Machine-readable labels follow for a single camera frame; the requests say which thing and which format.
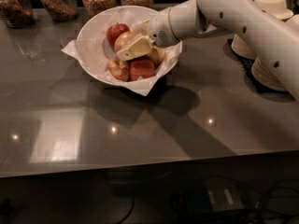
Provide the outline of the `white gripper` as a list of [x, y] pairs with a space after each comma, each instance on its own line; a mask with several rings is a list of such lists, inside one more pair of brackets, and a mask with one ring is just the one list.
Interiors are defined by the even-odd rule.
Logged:
[[121, 48], [117, 52], [117, 56], [122, 61], [130, 61], [149, 54], [152, 51], [153, 43], [160, 48], [175, 46], [179, 40], [171, 28], [170, 11], [170, 8], [161, 10], [149, 20], [135, 24], [132, 31], [141, 35]]

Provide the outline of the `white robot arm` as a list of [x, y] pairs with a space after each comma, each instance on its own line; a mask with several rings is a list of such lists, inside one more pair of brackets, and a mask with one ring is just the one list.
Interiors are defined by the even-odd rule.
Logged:
[[138, 36], [117, 52], [128, 61], [168, 48], [189, 37], [222, 28], [239, 35], [292, 97], [299, 101], [299, 32], [258, 7], [253, 0], [188, 0], [139, 23]]

